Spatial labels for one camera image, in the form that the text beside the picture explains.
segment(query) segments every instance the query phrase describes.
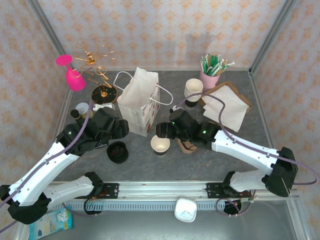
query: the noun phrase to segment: paper bag handle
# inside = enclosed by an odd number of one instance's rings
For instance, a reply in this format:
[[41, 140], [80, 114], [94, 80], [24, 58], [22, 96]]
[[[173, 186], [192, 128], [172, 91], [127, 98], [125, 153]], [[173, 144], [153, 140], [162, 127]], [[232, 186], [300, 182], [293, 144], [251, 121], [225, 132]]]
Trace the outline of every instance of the paper bag handle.
[[119, 75], [120, 73], [128, 74], [128, 75], [131, 77], [131, 79], [132, 79], [133, 77], [131, 76], [130, 73], [128, 73], [128, 72], [126, 72], [126, 71], [120, 71], [120, 72], [118, 72], [118, 74], [115, 76], [115, 79], [114, 79], [114, 81], [113, 81], [113, 85], [114, 85], [115, 87], [117, 87], [118, 89], [121, 89], [122, 91], [124, 91], [123, 88], [121, 88], [121, 87], [119, 87], [119, 86], [116, 85], [116, 80], [117, 80], [118, 75]]
[[171, 94], [167, 89], [164, 89], [162, 86], [160, 86], [160, 85], [158, 85], [158, 84], [156, 84], [156, 86], [159, 87], [159, 88], [161, 88], [161, 89], [163, 89], [163, 90], [165, 90], [168, 94], [170, 94], [170, 96], [171, 96], [171, 102], [170, 102], [170, 103], [159, 102], [159, 101], [157, 101], [157, 100], [154, 100], [152, 97], [149, 97], [149, 99], [155, 101], [155, 102], [158, 103], [158, 104], [171, 105], [172, 102], [174, 101], [174, 96], [172, 96], [172, 94]]

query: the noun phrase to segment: pink wine glass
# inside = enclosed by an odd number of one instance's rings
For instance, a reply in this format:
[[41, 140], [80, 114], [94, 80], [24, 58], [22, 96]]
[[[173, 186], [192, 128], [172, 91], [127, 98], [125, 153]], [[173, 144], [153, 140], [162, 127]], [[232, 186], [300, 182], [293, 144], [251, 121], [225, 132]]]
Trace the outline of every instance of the pink wine glass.
[[86, 82], [84, 78], [81, 76], [80, 72], [73, 70], [71, 67], [69, 67], [69, 64], [72, 62], [72, 60], [73, 59], [71, 55], [61, 55], [57, 57], [55, 63], [59, 66], [66, 67], [65, 79], [70, 89], [72, 91], [81, 91], [85, 88]]

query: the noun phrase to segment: white napkin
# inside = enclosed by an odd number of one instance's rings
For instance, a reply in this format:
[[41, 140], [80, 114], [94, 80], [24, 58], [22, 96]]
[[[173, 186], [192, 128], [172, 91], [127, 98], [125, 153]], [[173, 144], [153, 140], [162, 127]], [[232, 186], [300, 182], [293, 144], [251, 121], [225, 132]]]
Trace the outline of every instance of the white napkin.
[[[238, 132], [249, 106], [226, 85], [210, 95], [221, 99], [225, 103], [225, 109], [221, 116], [222, 124]], [[219, 112], [223, 107], [222, 103], [209, 96], [204, 96], [202, 99], [205, 102], [203, 116], [218, 123]]]

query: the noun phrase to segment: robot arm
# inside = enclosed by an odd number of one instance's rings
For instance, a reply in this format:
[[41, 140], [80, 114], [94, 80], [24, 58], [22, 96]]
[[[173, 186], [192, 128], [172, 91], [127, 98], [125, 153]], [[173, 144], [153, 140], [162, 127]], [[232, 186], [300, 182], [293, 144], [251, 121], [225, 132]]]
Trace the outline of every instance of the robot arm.
[[224, 190], [229, 197], [246, 190], [267, 189], [281, 197], [288, 197], [294, 183], [298, 167], [268, 154], [294, 160], [293, 152], [283, 147], [280, 151], [254, 144], [233, 134], [236, 141], [249, 147], [263, 150], [262, 154], [244, 147], [231, 140], [222, 129], [211, 122], [199, 124], [189, 113], [179, 108], [171, 112], [170, 122], [159, 123], [156, 126], [156, 135], [159, 138], [178, 138], [188, 141], [198, 148], [206, 148], [220, 153], [231, 155], [244, 161], [258, 170], [249, 172], [229, 172], [223, 181]]
[[[0, 186], [0, 198], [5, 200], [12, 195], [22, 181], [40, 164], [64, 150], [78, 135], [84, 119], [76, 119], [76, 123], [67, 125], [57, 136], [44, 157], [21, 179], [12, 185]], [[97, 110], [89, 118], [84, 132], [77, 142], [65, 153], [43, 165], [29, 178], [24, 187], [7, 203], [8, 211], [13, 219], [24, 224], [30, 224], [41, 218], [50, 206], [81, 196], [98, 196], [103, 191], [103, 181], [94, 173], [88, 172], [77, 180], [55, 187], [48, 185], [68, 165], [76, 161], [85, 152], [91, 151], [101, 144], [108, 144], [111, 139], [124, 138], [129, 133], [126, 120], [119, 120], [119, 116], [111, 108]]]

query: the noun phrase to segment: floral wallpaper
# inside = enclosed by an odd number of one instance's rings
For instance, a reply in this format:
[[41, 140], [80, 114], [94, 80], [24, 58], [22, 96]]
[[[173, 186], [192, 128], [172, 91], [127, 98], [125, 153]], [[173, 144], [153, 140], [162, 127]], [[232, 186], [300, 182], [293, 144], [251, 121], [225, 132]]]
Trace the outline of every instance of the floral wallpaper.
[[[58, 56], [26, 0], [0, 1], [0, 185], [47, 152], [67, 85]], [[0, 210], [0, 229], [13, 220]], [[15, 226], [1, 234], [12, 239]]]
[[[320, 173], [320, 4], [299, 0], [255, 81], [273, 142]], [[312, 181], [300, 167], [298, 182]], [[320, 236], [319, 184], [299, 187], [314, 239]]]
[[[39, 0], [65, 51], [84, 56], [107, 40], [110, 69], [198, 68], [222, 54], [249, 68], [286, 0]], [[79, 67], [81, 62], [74, 61]]]

